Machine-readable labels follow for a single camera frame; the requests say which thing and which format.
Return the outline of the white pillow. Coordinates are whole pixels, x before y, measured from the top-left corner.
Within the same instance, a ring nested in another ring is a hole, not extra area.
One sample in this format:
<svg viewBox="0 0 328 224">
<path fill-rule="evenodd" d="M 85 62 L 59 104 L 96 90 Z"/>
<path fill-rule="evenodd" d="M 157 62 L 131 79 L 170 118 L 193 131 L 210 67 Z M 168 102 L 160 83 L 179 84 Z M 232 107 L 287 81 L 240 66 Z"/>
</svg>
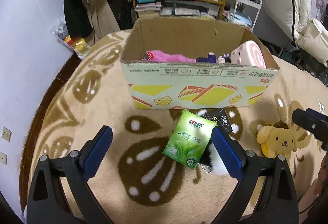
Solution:
<svg viewBox="0 0 328 224">
<path fill-rule="evenodd" d="M 296 44 L 319 63 L 327 63 L 327 29 L 319 20 L 315 18 L 308 20 L 304 29 L 300 31 Z"/>
</svg>

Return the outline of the pink swirl plush toy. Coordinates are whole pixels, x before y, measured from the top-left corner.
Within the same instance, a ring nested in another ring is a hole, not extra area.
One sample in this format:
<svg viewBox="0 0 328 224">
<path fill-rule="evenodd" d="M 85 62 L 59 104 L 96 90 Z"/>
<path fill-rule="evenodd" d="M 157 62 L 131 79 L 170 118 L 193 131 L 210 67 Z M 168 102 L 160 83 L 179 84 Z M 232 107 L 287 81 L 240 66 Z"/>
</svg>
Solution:
<svg viewBox="0 0 328 224">
<path fill-rule="evenodd" d="M 266 68 L 262 51 L 254 41 L 246 41 L 230 54 L 232 64 Z"/>
</svg>

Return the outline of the clear bag with pink plush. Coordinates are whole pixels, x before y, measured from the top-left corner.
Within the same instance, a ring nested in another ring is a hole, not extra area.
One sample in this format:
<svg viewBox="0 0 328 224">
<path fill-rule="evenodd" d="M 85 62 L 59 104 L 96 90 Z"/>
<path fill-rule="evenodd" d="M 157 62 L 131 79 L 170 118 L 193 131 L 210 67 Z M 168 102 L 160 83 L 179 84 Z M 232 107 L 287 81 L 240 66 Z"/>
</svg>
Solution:
<svg viewBox="0 0 328 224">
<path fill-rule="evenodd" d="M 143 61 L 157 63 L 195 63 L 195 59 L 187 58 L 180 54 L 167 54 L 160 50 L 148 50 L 144 55 Z"/>
</svg>

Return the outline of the printed cardboard box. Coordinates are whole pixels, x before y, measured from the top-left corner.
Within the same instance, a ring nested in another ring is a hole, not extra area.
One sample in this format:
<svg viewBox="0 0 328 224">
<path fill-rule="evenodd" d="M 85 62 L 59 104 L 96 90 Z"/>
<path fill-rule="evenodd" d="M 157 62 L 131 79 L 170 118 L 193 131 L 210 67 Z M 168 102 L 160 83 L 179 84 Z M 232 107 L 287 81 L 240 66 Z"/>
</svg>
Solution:
<svg viewBox="0 0 328 224">
<path fill-rule="evenodd" d="M 143 61 L 148 50 L 187 58 L 228 54 L 246 41 L 258 44 L 266 68 L 212 63 Z M 250 106 L 279 73 L 270 52 L 249 30 L 225 21 L 157 17 L 136 21 L 120 58 L 124 78 L 140 109 L 200 109 Z"/>
</svg>

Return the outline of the beige brown patterned blanket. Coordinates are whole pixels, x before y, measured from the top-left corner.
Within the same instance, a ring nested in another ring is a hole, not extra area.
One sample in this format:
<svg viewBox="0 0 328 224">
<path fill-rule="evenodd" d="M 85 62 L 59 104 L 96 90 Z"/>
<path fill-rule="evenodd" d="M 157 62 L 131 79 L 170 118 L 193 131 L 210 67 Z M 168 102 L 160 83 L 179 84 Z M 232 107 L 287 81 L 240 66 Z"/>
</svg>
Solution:
<svg viewBox="0 0 328 224">
<path fill-rule="evenodd" d="M 28 223 L 295 223 L 323 151 L 292 122 L 296 109 L 327 113 L 327 87 L 279 59 L 281 71 L 252 105 L 193 109 L 229 125 L 234 148 L 253 150 L 241 183 L 210 147 L 186 166 L 162 152 L 183 109 L 155 110 L 128 94 L 119 57 L 127 32 L 97 43 L 51 102 L 35 154 Z"/>
</svg>

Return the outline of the black small packet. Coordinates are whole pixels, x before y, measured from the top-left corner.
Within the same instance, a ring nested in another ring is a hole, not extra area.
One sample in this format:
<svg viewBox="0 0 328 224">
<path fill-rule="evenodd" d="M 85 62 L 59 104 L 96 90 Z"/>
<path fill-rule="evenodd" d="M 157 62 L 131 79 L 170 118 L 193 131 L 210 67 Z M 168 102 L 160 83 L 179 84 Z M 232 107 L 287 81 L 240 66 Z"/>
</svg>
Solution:
<svg viewBox="0 0 328 224">
<path fill-rule="evenodd" d="M 207 113 L 204 113 L 201 117 L 214 121 L 217 126 L 222 126 L 225 129 L 225 132 L 227 133 L 232 132 L 231 123 L 224 108 L 209 111 Z"/>
</svg>

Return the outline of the plastic bag with yellow toys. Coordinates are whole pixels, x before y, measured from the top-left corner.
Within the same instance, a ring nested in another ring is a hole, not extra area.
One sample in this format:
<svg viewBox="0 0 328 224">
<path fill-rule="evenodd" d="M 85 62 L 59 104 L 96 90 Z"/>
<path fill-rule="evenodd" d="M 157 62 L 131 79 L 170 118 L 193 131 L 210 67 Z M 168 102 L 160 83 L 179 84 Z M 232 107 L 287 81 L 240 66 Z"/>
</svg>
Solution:
<svg viewBox="0 0 328 224">
<path fill-rule="evenodd" d="M 81 60 L 85 58 L 91 49 L 90 45 L 82 37 L 71 37 L 69 35 L 66 21 L 63 19 L 57 19 L 57 23 L 52 29 L 52 34 L 60 43 L 75 52 Z"/>
</svg>

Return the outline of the white metal cart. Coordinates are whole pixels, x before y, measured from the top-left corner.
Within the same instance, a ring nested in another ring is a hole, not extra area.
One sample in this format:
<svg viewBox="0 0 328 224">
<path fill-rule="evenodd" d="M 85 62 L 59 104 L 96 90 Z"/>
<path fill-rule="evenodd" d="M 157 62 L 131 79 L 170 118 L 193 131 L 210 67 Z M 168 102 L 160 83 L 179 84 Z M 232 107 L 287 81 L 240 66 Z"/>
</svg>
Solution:
<svg viewBox="0 0 328 224">
<path fill-rule="evenodd" d="M 262 0 L 226 0 L 226 2 L 228 9 L 223 12 L 225 20 L 253 31 L 262 8 Z"/>
</svg>

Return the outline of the green tissue pack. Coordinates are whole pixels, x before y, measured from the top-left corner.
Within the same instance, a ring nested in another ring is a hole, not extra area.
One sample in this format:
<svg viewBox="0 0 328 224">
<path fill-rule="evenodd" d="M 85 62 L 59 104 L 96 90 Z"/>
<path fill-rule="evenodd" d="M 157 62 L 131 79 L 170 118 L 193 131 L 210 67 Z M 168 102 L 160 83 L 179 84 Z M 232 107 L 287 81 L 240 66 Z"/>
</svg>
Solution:
<svg viewBox="0 0 328 224">
<path fill-rule="evenodd" d="M 203 155 L 216 122 L 183 110 L 163 154 L 194 169 Z"/>
</svg>

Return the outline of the stack of books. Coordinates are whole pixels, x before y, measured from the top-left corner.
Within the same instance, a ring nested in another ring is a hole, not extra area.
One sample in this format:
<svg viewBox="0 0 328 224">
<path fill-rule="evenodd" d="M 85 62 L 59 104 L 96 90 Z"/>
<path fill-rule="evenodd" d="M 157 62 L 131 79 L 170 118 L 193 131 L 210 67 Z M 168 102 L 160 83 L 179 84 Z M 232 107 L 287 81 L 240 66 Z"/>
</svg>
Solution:
<svg viewBox="0 0 328 224">
<path fill-rule="evenodd" d="M 140 19 L 151 19 L 159 17 L 161 12 L 161 2 L 137 4 L 135 11 Z"/>
</svg>

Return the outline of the beige trench coat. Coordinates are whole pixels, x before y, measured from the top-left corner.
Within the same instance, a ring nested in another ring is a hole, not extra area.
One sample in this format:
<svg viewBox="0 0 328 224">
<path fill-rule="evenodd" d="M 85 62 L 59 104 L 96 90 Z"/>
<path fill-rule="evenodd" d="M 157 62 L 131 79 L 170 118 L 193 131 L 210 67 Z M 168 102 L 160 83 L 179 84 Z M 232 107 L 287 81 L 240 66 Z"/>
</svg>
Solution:
<svg viewBox="0 0 328 224">
<path fill-rule="evenodd" d="M 107 0 L 84 0 L 92 32 L 85 38 L 93 46 L 97 41 L 109 33 L 120 31 L 117 20 Z"/>
</svg>

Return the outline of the dark blue doll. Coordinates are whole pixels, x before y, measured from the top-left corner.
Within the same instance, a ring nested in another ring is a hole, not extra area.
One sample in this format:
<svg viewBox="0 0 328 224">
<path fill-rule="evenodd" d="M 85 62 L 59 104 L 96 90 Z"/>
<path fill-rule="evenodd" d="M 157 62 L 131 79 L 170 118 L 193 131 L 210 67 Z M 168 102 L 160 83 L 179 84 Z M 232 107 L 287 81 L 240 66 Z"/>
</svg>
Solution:
<svg viewBox="0 0 328 224">
<path fill-rule="evenodd" d="M 216 56 L 213 52 L 209 52 L 207 57 L 199 57 L 196 59 L 196 63 L 212 63 L 212 64 L 226 64 L 230 63 L 230 56 L 224 54 L 223 56 Z"/>
</svg>

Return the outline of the black white plush keychain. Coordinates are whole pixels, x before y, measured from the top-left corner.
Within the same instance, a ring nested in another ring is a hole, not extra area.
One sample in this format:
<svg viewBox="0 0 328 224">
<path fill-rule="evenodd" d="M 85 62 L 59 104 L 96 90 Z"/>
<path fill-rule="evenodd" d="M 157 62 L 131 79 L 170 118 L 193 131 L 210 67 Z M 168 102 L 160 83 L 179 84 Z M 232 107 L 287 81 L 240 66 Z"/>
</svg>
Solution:
<svg viewBox="0 0 328 224">
<path fill-rule="evenodd" d="M 200 166 L 200 168 L 202 168 L 207 174 L 215 174 L 218 176 L 229 174 L 213 143 L 207 145 L 200 161 L 198 162 L 198 166 Z"/>
</svg>

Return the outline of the yellow dog plush keychain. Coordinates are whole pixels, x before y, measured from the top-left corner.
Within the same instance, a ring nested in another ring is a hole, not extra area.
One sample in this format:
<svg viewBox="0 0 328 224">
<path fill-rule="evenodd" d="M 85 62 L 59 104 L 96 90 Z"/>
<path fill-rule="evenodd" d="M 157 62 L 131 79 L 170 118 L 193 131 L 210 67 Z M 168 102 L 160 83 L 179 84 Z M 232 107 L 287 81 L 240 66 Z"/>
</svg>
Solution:
<svg viewBox="0 0 328 224">
<path fill-rule="evenodd" d="M 297 134 L 283 121 L 257 126 L 256 141 L 265 157 L 283 155 L 287 160 L 297 150 Z"/>
</svg>

